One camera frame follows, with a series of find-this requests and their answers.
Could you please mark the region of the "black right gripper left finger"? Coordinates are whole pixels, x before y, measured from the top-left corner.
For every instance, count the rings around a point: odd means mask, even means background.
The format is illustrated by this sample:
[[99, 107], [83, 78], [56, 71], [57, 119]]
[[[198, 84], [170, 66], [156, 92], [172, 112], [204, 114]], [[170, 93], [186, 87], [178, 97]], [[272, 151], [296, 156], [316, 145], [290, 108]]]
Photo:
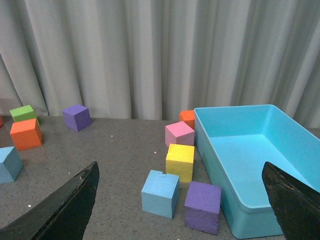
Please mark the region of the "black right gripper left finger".
[[92, 215], [99, 167], [92, 162], [30, 211], [0, 230], [2, 240], [81, 240]]

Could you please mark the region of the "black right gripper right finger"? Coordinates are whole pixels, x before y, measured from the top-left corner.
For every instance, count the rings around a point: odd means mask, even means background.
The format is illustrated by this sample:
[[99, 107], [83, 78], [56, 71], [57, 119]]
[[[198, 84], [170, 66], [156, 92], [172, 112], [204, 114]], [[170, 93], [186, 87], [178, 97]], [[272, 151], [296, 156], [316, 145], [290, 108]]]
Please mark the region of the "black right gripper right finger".
[[285, 239], [318, 240], [320, 193], [268, 161], [261, 176]]

